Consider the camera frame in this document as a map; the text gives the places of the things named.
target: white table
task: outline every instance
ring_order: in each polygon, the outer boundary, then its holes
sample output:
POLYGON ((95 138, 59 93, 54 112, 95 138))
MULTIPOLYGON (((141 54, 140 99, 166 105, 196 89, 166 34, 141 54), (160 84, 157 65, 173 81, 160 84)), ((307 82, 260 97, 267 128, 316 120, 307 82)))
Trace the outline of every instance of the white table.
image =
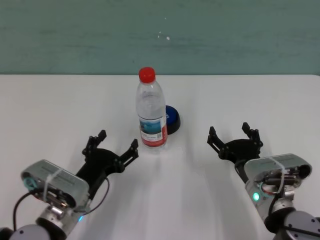
MULTIPOLYGON (((297 209, 320 216, 320 78, 314 75, 158 76, 181 127, 159 153, 144 147, 135 112, 137 76, 0 76, 0 226, 12 228, 27 192, 21 171, 47 159, 73 173, 88 137, 107 132, 103 148, 122 154, 139 139, 139 158, 109 176, 104 204, 69 240, 271 240, 233 164, 206 143, 214 126, 224 142, 260 131, 261 156, 294 153, 313 167, 296 191, 297 209)), ((93 202, 100 201, 104 184, 93 202)), ((17 225, 34 223, 45 205, 29 197, 17 225)))

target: blue led light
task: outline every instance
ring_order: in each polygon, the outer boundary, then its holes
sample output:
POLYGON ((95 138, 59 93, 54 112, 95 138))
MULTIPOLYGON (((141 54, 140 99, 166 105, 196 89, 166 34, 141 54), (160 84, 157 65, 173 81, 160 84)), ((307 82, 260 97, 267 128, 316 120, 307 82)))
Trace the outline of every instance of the blue led light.
POLYGON ((255 193, 253 194, 253 200, 258 201, 259 198, 260 198, 259 193, 255 192, 255 193))
POLYGON ((37 188, 37 183, 36 181, 32 178, 32 177, 25 177, 23 179, 23 183, 24 183, 24 186, 29 190, 29 191, 32 191, 34 189, 37 188))

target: zip tie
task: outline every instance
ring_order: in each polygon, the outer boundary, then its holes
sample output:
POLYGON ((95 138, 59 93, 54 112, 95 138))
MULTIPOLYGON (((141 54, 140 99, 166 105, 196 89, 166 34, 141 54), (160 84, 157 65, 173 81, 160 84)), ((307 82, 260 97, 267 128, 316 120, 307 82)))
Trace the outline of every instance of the zip tie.
POLYGON ((286 171, 286 169, 285 169, 285 167, 284 167, 280 162, 278 162, 277 160, 275 160, 272 156, 269 156, 268 158, 271 159, 272 161, 274 161, 276 164, 278 164, 279 167, 282 169, 282 170, 281 170, 281 171, 282 171, 282 174, 281 174, 280 186, 279 186, 278 191, 276 192, 277 194, 279 194, 279 193, 281 192, 283 186, 284 186, 284 183, 285 183, 285 171, 286 171))
POLYGON ((60 167, 57 171, 55 171, 53 174, 49 174, 46 177, 46 180, 44 182, 44 189, 43 189, 43 201, 47 202, 47 192, 48 192, 48 184, 63 170, 62 167, 60 167))

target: teal wall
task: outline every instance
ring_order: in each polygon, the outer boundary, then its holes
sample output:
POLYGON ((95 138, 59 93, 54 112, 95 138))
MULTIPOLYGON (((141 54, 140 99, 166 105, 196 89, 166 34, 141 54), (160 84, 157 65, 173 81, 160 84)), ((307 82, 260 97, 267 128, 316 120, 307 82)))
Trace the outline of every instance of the teal wall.
POLYGON ((0 0, 0 73, 136 74, 142 66, 319 74, 320 0, 0 0))

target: water bottle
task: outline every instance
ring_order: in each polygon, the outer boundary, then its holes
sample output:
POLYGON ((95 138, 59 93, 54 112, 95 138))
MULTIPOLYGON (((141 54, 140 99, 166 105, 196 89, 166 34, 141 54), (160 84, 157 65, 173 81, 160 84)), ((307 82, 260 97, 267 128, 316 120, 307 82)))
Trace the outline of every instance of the water bottle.
POLYGON ((139 116, 141 139, 149 147, 160 147, 166 143, 168 137, 165 97, 152 67, 141 68, 139 78, 135 106, 139 116))

